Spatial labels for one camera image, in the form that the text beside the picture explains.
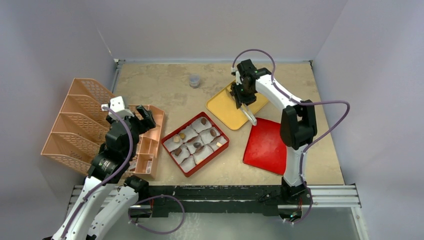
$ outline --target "brown food item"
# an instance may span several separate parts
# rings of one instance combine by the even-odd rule
[[[182,152],[183,150],[181,150],[181,147],[179,147],[179,148],[177,148],[175,151],[174,151],[174,153],[173,154],[175,154],[175,156],[179,156],[180,154],[181,154],[181,152]]]
[[[196,154],[196,153],[198,153],[198,152],[202,151],[204,147],[205,147],[205,146],[201,146],[201,147],[199,147],[198,149],[196,149],[196,151],[195,151],[194,153]]]
[[[202,144],[200,143],[200,142],[195,142],[194,144],[193,144],[193,147],[195,147],[195,148],[200,148],[202,146]]]

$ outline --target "red compartment tray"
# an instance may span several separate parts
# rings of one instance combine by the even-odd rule
[[[188,125],[192,124],[196,119],[199,118],[206,118],[207,120],[209,120],[210,124],[212,124],[212,127],[215,127],[216,130],[218,130],[218,132],[221,134],[221,136],[223,136],[226,140],[226,143],[223,144],[220,148],[218,148],[216,151],[214,151],[211,155],[209,155],[205,160],[203,160],[201,163],[199,163],[198,165],[196,165],[193,169],[191,169],[189,172],[184,172],[183,169],[181,169],[180,165],[177,163],[177,161],[175,160],[175,158],[172,156],[172,154],[168,151],[168,149],[165,147],[164,142],[170,138],[172,138],[174,135],[178,134],[179,132],[181,132],[181,130],[185,129]],[[230,143],[230,139],[227,137],[227,135],[225,135],[225,133],[215,124],[214,121],[212,121],[212,119],[204,112],[202,111],[201,113],[199,113],[198,115],[196,115],[195,117],[193,117],[192,119],[190,119],[188,122],[186,122],[184,125],[180,126],[179,128],[177,128],[175,131],[171,132],[170,134],[166,135],[164,138],[162,138],[162,140],[160,140],[160,142],[162,143],[163,148],[166,150],[166,152],[168,153],[168,155],[172,158],[172,160],[174,161],[174,163],[178,166],[178,168],[181,170],[181,172],[184,174],[185,177],[190,177],[191,175],[193,175],[195,172],[197,172],[201,167],[203,167],[205,164],[209,163],[213,158],[215,158],[218,154],[222,153],[222,151],[224,151],[226,148],[228,148],[228,145]]]

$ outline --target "white enclosure wall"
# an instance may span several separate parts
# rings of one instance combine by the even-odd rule
[[[347,0],[85,1],[116,59],[222,61],[259,48],[293,62],[317,56]]]
[[[332,137],[376,240],[424,238],[423,23],[423,1],[349,0],[315,59],[321,98],[351,103]]]
[[[83,177],[41,156],[73,78],[110,87],[115,63],[81,0],[0,3],[0,239],[40,240]]]

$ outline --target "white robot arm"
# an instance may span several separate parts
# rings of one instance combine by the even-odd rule
[[[129,111],[121,96],[112,98],[110,104],[102,105],[102,109],[112,113],[106,118],[110,123],[110,129],[105,136],[105,142],[100,146],[99,153],[91,161],[88,176],[85,178],[82,193],[79,195],[76,204],[59,230],[52,237],[44,238],[45,240],[85,240],[89,229],[92,233],[103,236],[102,232],[106,232],[118,219],[116,216],[122,213],[121,211],[126,211],[130,205],[138,200],[138,191],[135,191],[136,188],[132,186],[135,183],[131,182],[132,190],[128,189],[128,191],[132,191],[132,196],[123,199],[120,195],[117,196],[116,202],[108,204],[106,211],[102,211],[96,217],[106,197],[130,166],[129,160],[136,154],[135,146],[140,140],[139,135],[156,127],[150,111],[144,109],[142,105],[136,107],[136,110],[143,117],[141,120],[138,119]],[[141,182],[147,183],[138,177],[133,177],[138,179],[138,184],[141,184]],[[103,221],[103,226],[100,225],[95,230],[95,227],[91,227],[95,217],[99,221],[103,221],[106,217],[111,220]]]
[[[264,95],[282,112],[280,135],[287,146],[287,163],[283,178],[289,187],[301,186],[303,184],[301,172],[304,175],[307,160],[307,154],[303,150],[317,134],[314,107],[299,106],[281,94],[273,85],[271,72],[266,68],[256,69],[250,59],[240,62],[237,70],[235,68],[231,70],[232,74],[236,76],[235,83],[231,85],[231,95],[234,97],[236,107],[242,109],[252,124],[256,124],[256,119],[249,111],[248,105],[256,101],[255,93]],[[302,101],[277,81],[274,83],[293,100]]]

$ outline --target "beige table surface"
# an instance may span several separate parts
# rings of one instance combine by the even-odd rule
[[[257,68],[270,64],[257,64]],[[190,177],[185,177],[165,148],[160,145],[158,169],[151,185],[277,185],[277,175],[242,162],[252,125],[247,122],[239,130],[227,128],[206,109],[206,102],[234,77],[229,63],[140,64],[126,63],[122,67],[115,95],[125,96],[129,104],[154,105],[165,111],[162,137],[183,125],[200,112],[205,112],[229,137],[226,150]],[[190,74],[199,74],[201,85],[189,86]],[[277,64],[275,78],[294,95],[302,99],[320,100],[309,63]],[[323,108],[317,106],[318,135],[328,130]],[[256,117],[280,122],[281,112],[267,103]],[[343,184],[339,161],[331,136],[327,136],[308,151],[306,163],[308,184]]]

